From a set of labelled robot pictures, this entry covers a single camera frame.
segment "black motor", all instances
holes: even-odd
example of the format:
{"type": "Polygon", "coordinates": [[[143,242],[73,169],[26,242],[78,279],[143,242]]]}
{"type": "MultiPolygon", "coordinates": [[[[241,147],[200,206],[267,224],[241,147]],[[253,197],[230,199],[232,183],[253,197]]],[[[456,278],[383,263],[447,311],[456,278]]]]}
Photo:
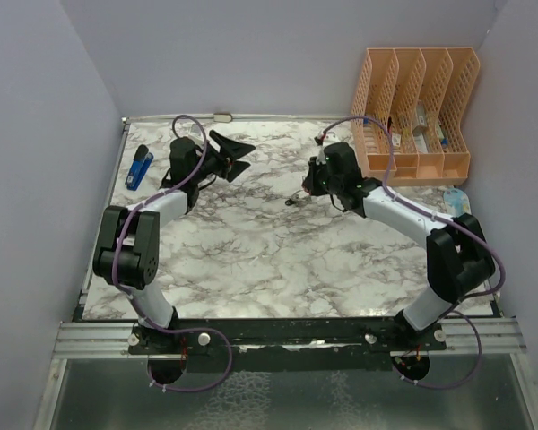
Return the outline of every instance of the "black motor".
{"type": "MultiPolygon", "coordinates": [[[[239,161],[255,149],[255,146],[235,142],[211,130],[211,137],[218,145],[217,151],[212,145],[207,147],[204,164],[199,171],[180,189],[187,193],[189,209],[193,208],[199,194],[198,185],[209,175],[232,182],[245,171],[249,163],[239,161]]],[[[161,188],[171,188],[185,179],[197,166],[202,154],[202,148],[188,137],[175,139],[169,145],[169,170],[161,180],[161,188]]]]}
{"type": "Polygon", "coordinates": [[[308,161],[308,173],[303,189],[310,195],[336,196],[344,211],[354,211],[364,216],[362,199],[380,185],[374,178],[363,179],[355,151],[346,142],[333,143],[324,149],[325,163],[318,164],[318,157],[308,161]]]}

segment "wire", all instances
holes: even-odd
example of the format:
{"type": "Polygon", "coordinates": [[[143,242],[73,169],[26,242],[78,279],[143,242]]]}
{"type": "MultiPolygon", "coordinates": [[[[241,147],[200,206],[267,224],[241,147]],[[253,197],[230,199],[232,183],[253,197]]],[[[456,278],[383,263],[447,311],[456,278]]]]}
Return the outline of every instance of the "wire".
{"type": "Polygon", "coordinates": [[[494,288],[491,288],[491,289],[489,289],[487,291],[483,291],[483,292],[480,292],[480,293],[467,294],[466,296],[459,298],[456,301],[456,303],[452,304],[438,318],[440,320],[440,319],[444,318],[445,316],[447,316],[448,314],[454,312],[455,314],[459,314],[460,316],[462,316],[469,323],[469,325],[472,327],[472,329],[474,331],[474,336],[476,337],[476,343],[478,344],[478,356],[476,358],[476,364],[474,365],[473,370],[464,379],[462,379],[460,381],[457,381],[455,383],[449,383],[449,384],[445,384],[445,385],[432,385],[432,384],[429,384],[429,383],[419,383],[418,381],[412,381],[410,379],[407,379],[403,375],[401,376],[403,378],[403,380],[408,382],[408,383],[412,383],[412,384],[414,384],[414,385],[416,385],[418,387],[428,388],[428,389],[431,389],[431,390],[451,390],[451,389],[457,388],[457,387],[463,385],[464,383],[467,383],[468,381],[470,381],[474,377],[474,375],[476,374],[478,369],[480,368],[481,362],[482,362],[482,342],[481,342],[480,334],[478,333],[478,330],[476,329],[476,326],[473,324],[473,322],[470,321],[470,319],[467,316],[465,316],[464,314],[461,314],[460,312],[455,311],[455,309],[456,309],[456,307],[458,305],[460,305],[462,302],[464,302],[467,298],[487,296],[487,295],[490,295],[490,294],[495,294],[498,291],[500,291],[500,289],[504,286],[504,283],[506,281],[506,270],[504,268],[504,264],[500,260],[500,257],[496,253],[496,251],[494,251],[492,249],[492,247],[488,243],[486,243],[486,241],[484,241],[480,237],[476,236],[472,231],[469,231],[468,229],[456,224],[451,219],[446,219],[446,218],[443,218],[443,217],[439,217],[438,215],[434,215],[431,212],[425,211],[424,209],[419,208],[415,204],[413,204],[411,202],[407,202],[406,200],[401,199],[398,195],[396,195],[395,193],[393,193],[391,191],[391,189],[387,185],[387,182],[388,182],[388,176],[390,175],[391,166],[393,165],[393,162],[395,160],[395,148],[393,147],[393,139],[391,137],[391,133],[376,118],[373,118],[371,116],[365,116],[365,115],[347,116],[347,117],[345,117],[343,119],[335,121],[334,123],[332,123],[331,125],[326,127],[325,130],[323,130],[323,132],[321,133],[321,135],[316,138],[316,140],[322,142],[325,139],[326,134],[331,129],[333,129],[334,127],[338,126],[341,123],[344,123],[346,121],[351,121],[351,120],[354,120],[354,119],[366,119],[366,120],[370,121],[372,124],[379,127],[383,131],[383,133],[385,134],[386,138],[388,139],[388,154],[389,154],[389,156],[388,156],[388,164],[386,165],[386,170],[385,170],[385,174],[383,175],[383,183],[382,183],[383,190],[385,190],[385,194],[387,196],[389,196],[391,199],[396,200],[397,202],[401,203],[404,207],[406,207],[406,208],[408,208],[408,209],[410,209],[412,211],[415,211],[415,212],[419,213],[420,215],[422,215],[424,217],[429,217],[429,218],[432,218],[432,219],[434,219],[436,221],[442,222],[442,223],[444,223],[444,224],[446,224],[446,225],[448,225],[448,226],[450,226],[452,228],[455,228],[456,230],[460,231],[461,233],[467,235],[474,242],[476,242],[478,245],[482,246],[490,255],[492,255],[492,258],[494,258],[494,260],[496,261],[496,264],[499,267],[499,273],[500,273],[499,282],[494,288]]]}
{"type": "Polygon", "coordinates": [[[215,334],[215,335],[219,336],[223,340],[223,342],[227,346],[227,352],[228,352],[229,358],[228,358],[227,367],[225,368],[225,370],[223,371],[223,374],[221,375],[221,377],[218,380],[214,381],[213,383],[209,383],[207,385],[204,385],[203,387],[197,387],[197,388],[177,388],[177,387],[173,387],[173,386],[169,386],[169,385],[160,385],[160,384],[155,383],[157,386],[159,386],[162,389],[167,390],[167,391],[200,392],[200,391],[210,390],[211,388],[219,385],[220,383],[225,381],[225,379],[230,374],[231,366],[233,365],[233,351],[231,350],[231,343],[230,343],[229,339],[227,339],[227,336],[225,336],[222,332],[220,332],[218,330],[210,329],[210,328],[207,328],[207,327],[205,327],[205,328],[194,328],[194,329],[183,329],[183,330],[169,330],[169,329],[165,329],[165,328],[161,327],[160,325],[158,325],[155,321],[153,321],[151,318],[149,318],[144,313],[143,309],[137,303],[137,301],[135,299],[135,296],[132,295],[133,289],[129,288],[129,287],[126,287],[124,285],[121,285],[119,283],[118,278],[117,278],[117,262],[119,261],[119,254],[122,251],[122,246],[124,244],[124,239],[126,238],[126,235],[127,235],[127,230],[129,228],[129,225],[131,224],[135,214],[138,211],[140,211],[147,204],[155,202],[156,200],[159,200],[161,197],[163,197],[165,195],[168,195],[168,194],[171,194],[171,193],[175,192],[176,190],[178,190],[183,185],[185,185],[187,182],[189,182],[191,180],[192,177],[194,177],[197,174],[200,167],[204,164],[205,154],[207,152],[207,146],[208,146],[207,134],[205,132],[204,127],[201,125],[201,123],[199,121],[197,121],[195,118],[193,118],[190,115],[178,115],[178,116],[176,116],[174,118],[173,122],[171,123],[171,129],[173,130],[173,133],[178,138],[179,138],[179,135],[176,132],[176,122],[179,121],[180,119],[188,119],[190,121],[193,121],[199,127],[199,130],[200,130],[200,132],[202,133],[202,135],[204,137],[204,147],[203,147],[201,157],[197,161],[197,164],[195,165],[195,168],[191,171],[191,173],[189,173],[189,175],[187,175],[187,177],[185,179],[183,179],[179,183],[175,184],[170,189],[165,190],[165,191],[161,191],[161,192],[153,195],[152,197],[150,197],[146,201],[137,204],[132,210],[130,210],[129,215],[126,218],[126,222],[124,223],[124,226],[122,227],[122,231],[121,231],[121,233],[119,235],[119,238],[117,240],[116,251],[115,251],[115,254],[114,254],[114,261],[113,261],[112,266],[111,266],[111,279],[112,279],[112,282],[116,286],[117,289],[119,289],[120,291],[127,294],[128,298],[132,302],[132,307],[137,312],[137,314],[140,316],[141,320],[144,323],[146,323],[147,325],[149,325],[150,327],[152,327],[153,329],[155,329],[156,331],[159,331],[160,333],[163,333],[163,334],[173,334],[173,335],[175,335],[175,334],[194,333],[196,331],[208,332],[208,333],[212,333],[212,334],[215,334]]]}
{"type": "Polygon", "coordinates": [[[474,322],[470,321],[470,319],[466,315],[461,314],[458,311],[451,311],[451,313],[459,314],[460,316],[462,316],[466,320],[468,325],[470,325],[471,329],[473,329],[473,331],[474,331],[474,337],[476,338],[476,345],[478,347],[478,355],[476,356],[476,363],[474,363],[474,367],[472,368],[472,370],[468,373],[467,376],[465,376],[461,380],[456,381],[455,383],[449,383],[449,384],[445,384],[445,385],[434,385],[432,383],[422,383],[422,382],[419,382],[419,381],[414,381],[412,379],[409,379],[406,376],[404,376],[403,374],[401,374],[398,371],[398,369],[393,365],[393,370],[395,370],[395,372],[400,374],[401,379],[403,381],[405,381],[406,383],[410,383],[412,385],[416,385],[417,387],[427,388],[429,390],[443,391],[443,390],[453,390],[454,388],[458,388],[461,385],[464,385],[465,383],[468,383],[471,379],[474,378],[474,376],[476,375],[476,373],[478,372],[478,369],[481,367],[481,364],[482,364],[482,340],[481,340],[481,335],[478,333],[478,330],[476,329],[476,326],[474,325],[474,322]]]}
{"type": "Polygon", "coordinates": [[[213,177],[213,179],[212,179],[211,181],[209,181],[207,184],[205,184],[205,185],[201,185],[201,186],[199,187],[199,191],[203,191],[205,188],[208,188],[209,186],[213,185],[213,183],[215,182],[216,179],[217,179],[217,175],[215,175],[215,176],[213,177]]]}
{"type": "Polygon", "coordinates": [[[406,357],[408,356],[410,353],[412,353],[413,351],[415,351],[418,354],[420,354],[420,351],[421,351],[421,345],[417,345],[416,347],[414,347],[413,349],[411,349],[410,351],[407,351],[405,352],[404,354],[402,354],[401,356],[398,356],[399,358],[403,358],[403,357],[406,357]]]}

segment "gray wall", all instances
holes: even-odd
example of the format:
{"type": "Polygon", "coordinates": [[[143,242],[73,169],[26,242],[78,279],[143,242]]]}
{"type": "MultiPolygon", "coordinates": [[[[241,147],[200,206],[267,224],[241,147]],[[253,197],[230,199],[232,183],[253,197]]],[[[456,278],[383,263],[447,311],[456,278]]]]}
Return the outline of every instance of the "gray wall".
{"type": "Polygon", "coordinates": [[[507,265],[502,293],[538,376],[538,0],[508,0],[480,50],[465,121],[473,211],[507,265]]]}
{"type": "Polygon", "coordinates": [[[494,0],[62,4],[128,116],[347,113],[366,47],[478,47],[496,15],[494,0]]]}
{"type": "Polygon", "coordinates": [[[31,428],[121,124],[57,0],[0,2],[0,430],[31,428]]]}

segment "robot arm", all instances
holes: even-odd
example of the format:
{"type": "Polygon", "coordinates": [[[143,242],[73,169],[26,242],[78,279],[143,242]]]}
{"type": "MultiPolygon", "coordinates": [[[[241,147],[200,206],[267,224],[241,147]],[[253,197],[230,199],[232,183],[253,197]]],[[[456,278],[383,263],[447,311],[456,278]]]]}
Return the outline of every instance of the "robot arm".
{"type": "Polygon", "coordinates": [[[470,237],[434,219],[450,219],[484,240],[475,217],[465,214],[453,219],[399,196],[432,213],[432,217],[420,215],[387,195],[377,179],[363,179],[348,143],[331,144],[322,152],[324,157],[312,157],[308,163],[303,188],[309,194],[336,196],[344,211],[387,224],[427,251],[428,286],[395,318],[407,336],[426,331],[458,300],[492,276],[495,266],[490,253],[470,237]]]}
{"type": "MultiPolygon", "coordinates": [[[[234,142],[215,131],[209,136],[219,145],[219,151],[211,146],[195,176],[174,192],[165,192],[154,202],[140,209],[133,217],[126,240],[118,256],[117,280],[129,287],[128,298],[134,300],[134,308],[140,315],[140,324],[146,327],[149,318],[160,327],[173,329],[177,321],[175,307],[163,296],[155,281],[160,260],[160,228],[174,219],[190,212],[199,196],[199,183],[210,175],[232,182],[249,163],[239,159],[255,149],[255,146],[234,142]]],[[[192,139],[182,137],[170,145],[170,169],[161,181],[162,188],[171,188],[184,180],[195,169],[203,154],[202,147],[192,139]]],[[[94,251],[93,272],[113,284],[112,264],[116,255],[117,239],[122,227],[137,204],[129,207],[108,206],[104,210],[98,241],[94,251]]]]}

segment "marble countertop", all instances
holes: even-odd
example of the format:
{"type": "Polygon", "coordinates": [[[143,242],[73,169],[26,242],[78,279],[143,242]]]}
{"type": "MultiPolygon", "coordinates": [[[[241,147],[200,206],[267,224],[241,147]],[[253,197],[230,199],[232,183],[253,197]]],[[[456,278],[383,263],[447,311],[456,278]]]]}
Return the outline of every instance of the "marble countertop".
{"type": "MultiPolygon", "coordinates": [[[[181,317],[324,317],[394,315],[426,285],[426,254],[380,222],[341,213],[325,197],[285,201],[300,189],[313,137],[327,122],[204,124],[251,143],[251,163],[234,183],[218,180],[196,207],[161,230],[157,280],[181,317]]],[[[179,135],[195,133],[181,124],[179,135]]],[[[111,203],[127,205],[155,194],[169,168],[170,122],[133,123],[111,203]],[[135,150],[155,159],[136,192],[124,185],[135,150]]],[[[330,142],[352,142],[340,125],[330,142]]],[[[403,187],[405,197],[444,211],[446,188],[403,187]]],[[[461,306],[491,314],[486,298],[461,306]]],[[[135,318],[126,297],[92,277],[83,319],[135,318]]]]}

